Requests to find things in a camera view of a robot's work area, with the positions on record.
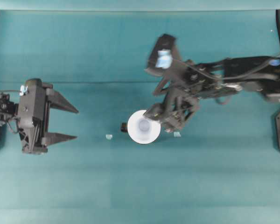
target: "black wire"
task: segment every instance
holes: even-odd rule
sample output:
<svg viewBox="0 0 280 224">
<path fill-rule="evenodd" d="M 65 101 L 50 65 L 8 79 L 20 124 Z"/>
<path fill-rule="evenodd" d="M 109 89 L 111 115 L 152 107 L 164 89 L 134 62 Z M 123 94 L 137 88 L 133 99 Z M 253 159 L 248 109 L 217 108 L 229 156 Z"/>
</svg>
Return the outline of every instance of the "black wire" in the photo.
<svg viewBox="0 0 280 224">
<path fill-rule="evenodd" d="M 241 78 L 245 78 L 246 76 L 248 76 L 248 75 L 250 75 L 250 74 L 252 74 L 252 73 L 255 73 L 255 72 L 257 72 L 257 71 L 260 71 L 260 70 L 264 69 L 266 66 L 268 66 L 268 65 L 270 64 L 270 61 L 272 60 L 272 58 L 274 58 L 274 57 L 271 57 L 271 58 L 265 60 L 262 64 L 256 66 L 255 68 L 253 68 L 253 69 L 251 69 L 251 70 L 249 70 L 249 71 L 247 71 L 247 72 L 244 72 L 243 74 L 240 74 L 240 75 L 238 75 L 238 76 L 223 77 L 223 78 L 216 78 L 216 77 L 214 77 L 211 73 L 209 73 L 209 72 L 207 72 L 207 71 L 204 71 L 204 70 L 201 70 L 201 69 L 197 68 L 197 67 L 194 66 L 194 65 L 187 64 L 187 63 L 185 63 L 185 62 L 183 62 L 183 61 L 181 61 L 181 60 L 178 60 L 178 59 L 175 59 L 175 58 L 173 58 L 173 60 L 175 60 L 175 61 L 177 61 L 177 62 L 179 62 L 179 63 L 182 63 L 182 64 L 188 66 L 188 67 L 191 68 L 192 70 L 198 72 L 199 74 L 201 74 L 201 75 L 203 75 L 203 76 L 205 76 L 205 77 L 207 77 L 207 78 L 215 79 L 215 80 L 231 80 L 231 79 L 241 79 Z"/>
<path fill-rule="evenodd" d="M 11 125 L 10 125 L 10 123 L 9 123 L 10 120 L 15 120 L 15 127 L 16 127 L 16 130 L 14 130 L 14 129 L 11 127 Z M 9 120 L 7 121 L 7 125 L 8 125 L 8 129 L 10 130 L 11 133 L 13 133 L 13 134 L 19 133 L 18 120 L 17 120 L 16 118 L 11 118 L 11 119 L 9 119 Z"/>
</svg>

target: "teal surface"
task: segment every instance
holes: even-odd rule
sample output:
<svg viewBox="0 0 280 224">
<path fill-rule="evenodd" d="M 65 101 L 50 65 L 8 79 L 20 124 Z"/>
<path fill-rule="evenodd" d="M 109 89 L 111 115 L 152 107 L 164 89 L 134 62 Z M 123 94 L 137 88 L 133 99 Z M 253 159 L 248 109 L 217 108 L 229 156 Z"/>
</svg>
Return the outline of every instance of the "teal surface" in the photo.
<svg viewBox="0 0 280 224">
<path fill-rule="evenodd" d="M 222 11 L 280 9 L 280 0 L 0 0 L 1 10 Z"/>
<path fill-rule="evenodd" d="M 274 11 L 0 13 L 0 89 L 40 77 L 80 110 L 51 110 L 49 130 L 78 139 L 46 155 L 2 133 L 0 224 L 280 224 L 280 105 L 247 92 L 226 106 L 204 100 L 181 138 L 162 132 L 145 146 L 119 131 L 161 101 L 143 68 L 164 32 L 197 62 L 280 51 Z"/>
</svg>

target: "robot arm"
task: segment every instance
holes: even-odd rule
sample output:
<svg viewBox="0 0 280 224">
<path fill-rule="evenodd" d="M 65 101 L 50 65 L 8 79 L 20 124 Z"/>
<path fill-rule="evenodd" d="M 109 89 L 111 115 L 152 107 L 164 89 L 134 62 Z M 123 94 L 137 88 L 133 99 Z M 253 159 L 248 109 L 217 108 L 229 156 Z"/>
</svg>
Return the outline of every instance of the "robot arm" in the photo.
<svg viewBox="0 0 280 224">
<path fill-rule="evenodd" d="M 199 109 L 201 99 L 230 97 L 246 90 L 259 92 L 269 102 L 280 103 L 278 57 L 226 58 L 200 64 L 191 60 L 184 62 L 175 38 L 164 34 L 151 52 L 146 72 L 162 77 L 154 95 L 165 97 L 144 116 L 161 123 L 167 132 L 181 130 Z"/>
<path fill-rule="evenodd" d="M 78 113 L 52 84 L 30 79 L 21 87 L 20 96 L 20 103 L 15 104 L 8 94 L 0 94 L 0 126 L 15 121 L 17 130 L 13 132 L 19 133 L 24 153 L 47 153 L 47 146 L 76 138 L 48 132 L 50 108 Z"/>
</svg>

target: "gripper jaw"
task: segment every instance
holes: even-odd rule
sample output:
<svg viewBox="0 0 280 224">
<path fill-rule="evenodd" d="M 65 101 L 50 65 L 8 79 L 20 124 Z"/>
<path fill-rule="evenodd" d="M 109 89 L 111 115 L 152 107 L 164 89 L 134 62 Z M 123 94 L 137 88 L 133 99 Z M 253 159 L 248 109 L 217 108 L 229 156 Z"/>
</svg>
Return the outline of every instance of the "gripper jaw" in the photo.
<svg viewBox="0 0 280 224">
<path fill-rule="evenodd" d="M 76 138 L 48 132 L 50 108 L 79 113 L 59 92 L 53 90 L 52 84 L 43 83 L 40 79 L 30 79 L 26 81 L 24 89 L 17 113 L 24 153 L 47 153 L 47 146 Z"/>
</svg>

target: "blue light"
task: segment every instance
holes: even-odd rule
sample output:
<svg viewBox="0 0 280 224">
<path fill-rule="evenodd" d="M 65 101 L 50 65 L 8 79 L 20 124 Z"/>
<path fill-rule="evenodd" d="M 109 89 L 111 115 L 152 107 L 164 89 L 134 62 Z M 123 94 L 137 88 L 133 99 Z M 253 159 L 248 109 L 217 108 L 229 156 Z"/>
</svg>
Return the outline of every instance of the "blue light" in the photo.
<svg viewBox="0 0 280 224">
<path fill-rule="evenodd" d="M 272 60 L 270 60 L 269 64 L 271 66 L 279 66 L 280 65 L 280 59 L 272 59 Z"/>
</svg>

